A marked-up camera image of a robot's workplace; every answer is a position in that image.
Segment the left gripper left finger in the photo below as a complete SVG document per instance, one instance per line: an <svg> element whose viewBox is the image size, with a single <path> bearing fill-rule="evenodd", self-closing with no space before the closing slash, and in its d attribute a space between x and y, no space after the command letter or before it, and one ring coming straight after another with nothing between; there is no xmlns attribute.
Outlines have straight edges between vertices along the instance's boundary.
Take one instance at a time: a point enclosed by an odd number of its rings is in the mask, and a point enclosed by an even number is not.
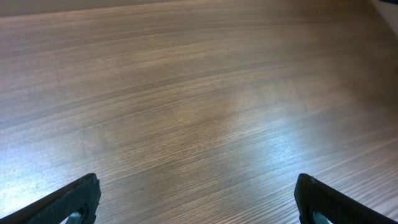
<svg viewBox="0 0 398 224"><path fill-rule="evenodd" d="M89 173L2 218L1 224L94 224L100 198L100 182Z"/></svg>

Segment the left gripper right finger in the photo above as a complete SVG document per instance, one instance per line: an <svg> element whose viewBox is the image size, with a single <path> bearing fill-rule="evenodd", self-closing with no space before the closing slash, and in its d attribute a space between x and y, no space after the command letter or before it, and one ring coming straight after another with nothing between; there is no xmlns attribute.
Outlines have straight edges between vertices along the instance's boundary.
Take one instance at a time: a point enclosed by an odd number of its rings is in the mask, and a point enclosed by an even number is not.
<svg viewBox="0 0 398 224"><path fill-rule="evenodd" d="M397 224L308 174L299 174L294 198L301 224Z"/></svg>

